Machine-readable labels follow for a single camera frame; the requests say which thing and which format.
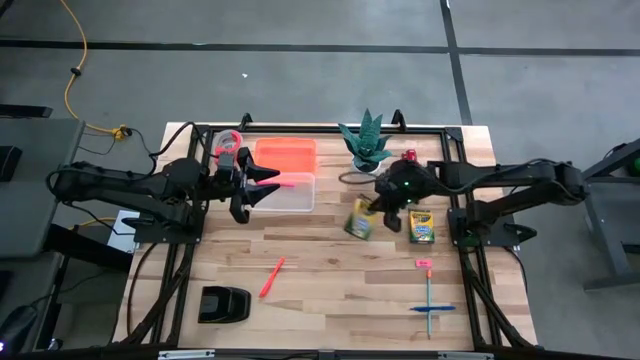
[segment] potted succulent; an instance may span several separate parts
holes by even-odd
[[[338,124],[347,149],[353,154],[353,166],[358,171],[375,172],[380,167],[380,162],[391,156],[390,151],[384,150],[391,135],[380,137],[381,124],[382,115],[374,120],[369,109],[364,113],[358,136],[352,134],[346,125]]]

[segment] orange marker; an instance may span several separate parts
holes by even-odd
[[[278,273],[278,270],[280,270],[280,267],[282,267],[282,264],[284,264],[284,257],[280,258],[280,260],[278,261],[278,264],[276,264],[276,267],[273,269],[273,272],[271,273],[271,275],[269,275],[269,279],[267,279],[267,282],[262,287],[262,290],[260,291],[261,298],[267,296],[267,294],[269,293],[269,289],[271,289],[271,284],[273,284],[273,280],[275,280],[276,274]]]

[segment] gray concrete floor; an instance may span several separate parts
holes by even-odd
[[[69,4],[96,41],[447,43],[437,0]],[[640,1],[450,5],[460,46],[640,48]],[[0,19],[0,37],[79,39],[57,0],[16,1]],[[0,49],[0,103],[46,105],[53,118],[68,116],[62,92],[80,56],[78,50]],[[473,123],[490,127],[500,162],[549,157],[586,168],[640,135],[640,57],[463,56],[461,63]],[[151,148],[158,148],[168,121],[238,121],[247,111],[260,121],[341,122],[359,119],[366,107],[387,116],[400,108],[411,123],[460,124],[449,56],[437,54],[96,50],[71,101],[87,122],[139,129]],[[86,137],[83,146],[106,150],[109,140]],[[79,152],[78,159],[139,171],[149,166],[136,139],[107,156]],[[116,211],[88,207],[101,216]],[[582,291],[584,282],[609,271],[584,215],[581,206],[549,205],[516,216],[539,231],[522,246],[539,342],[554,350],[637,357],[640,288]],[[69,209],[57,214],[62,225],[83,220]],[[89,345],[99,342],[90,339]]]

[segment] wooden tabletop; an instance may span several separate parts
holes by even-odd
[[[181,123],[167,125],[163,144]],[[463,127],[468,161],[495,164],[485,126]],[[159,166],[186,156],[190,131],[184,131],[159,161]],[[465,304],[460,262],[451,245],[445,211],[446,197],[432,196],[421,209],[434,214],[436,243],[409,244],[403,211],[403,231],[394,233],[382,224],[382,216],[369,241],[342,230],[354,199],[361,193],[375,196],[373,184],[345,185],[338,175],[350,170],[351,156],[339,134],[295,134],[317,142],[315,208],[310,213],[253,212],[240,225],[228,212],[229,202],[212,202],[202,242],[196,247],[180,335],[180,347],[358,349],[358,350],[470,350],[472,342]],[[244,145],[253,150],[265,134],[244,134]],[[414,148],[418,160],[442,160],[440,140],[429,135],[394,135],[387,142],[397,160]],[[482,189],[476,198],[491,200],[501,189]],[[158,245],[149,256],[136,283],[133,297],[134,326],[158,296],[167,245]],[[134,257],[129,283],[143,246]],[[261,287],[277,263],[286,262],[264,299]],[[426,316],[409,311],[426,304],[424,270],[415,259],[433,260],[434,305],[455,305],[452,312],[433,315],[433,335],[427,339]],[[520,267],[501,248],[487,249],[487,263],[496,302],[514,326],[536,343]],[[251,292],[251,316],[235,324],[198,324],[203,286],[228,285]],[[485,339],[489,339],[486,311],[478,300]],[[115,340],[126,335],[126,297],[123,300]],[[165,317],[163,339],[168,334],[173,302]]]

